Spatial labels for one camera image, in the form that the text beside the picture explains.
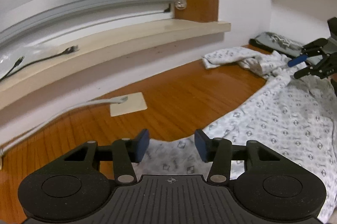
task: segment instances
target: shelf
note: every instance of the shelf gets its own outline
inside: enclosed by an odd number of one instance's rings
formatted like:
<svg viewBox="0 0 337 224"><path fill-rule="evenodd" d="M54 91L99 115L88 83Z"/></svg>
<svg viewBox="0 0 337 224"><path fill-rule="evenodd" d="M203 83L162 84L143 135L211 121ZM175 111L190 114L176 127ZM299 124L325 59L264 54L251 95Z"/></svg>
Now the shelf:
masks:
<svg viewBox="0 0 337 224"><path fill-rule="evenodd" d="M0 84L0 109L48 84L98 65L105 61L143 49L230 31L230 23L197 23L167 19L139 23L96 33L71 43L65 48L78 45L77 52L28 66Z"/></svg>

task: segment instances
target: white patterned fabric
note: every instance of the white patterned fabric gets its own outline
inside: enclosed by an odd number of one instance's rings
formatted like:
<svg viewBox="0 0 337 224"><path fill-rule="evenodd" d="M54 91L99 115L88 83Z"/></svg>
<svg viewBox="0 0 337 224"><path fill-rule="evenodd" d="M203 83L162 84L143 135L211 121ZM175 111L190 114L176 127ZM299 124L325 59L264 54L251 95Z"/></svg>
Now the white patterned fabric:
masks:
<svg viewBox="0 0 337 224"><path fill-rule="evenodd" d="M237 145L257 140L317 175L327 192L318 218L326 223L337 205L337 97L327 79L294 79L293 73L305 64L288 68L288 60L276 51L264 55L241 47L205 55L203 63L208 69L238 61L241 67L267 78L267 83L204 132ZM211 164L201 161L191 136L170 143L151 140L143 161L134 169L138 178L142 174L203 174L206 178ZM231 179L243 172L243 162L232 161Z"/></svg>

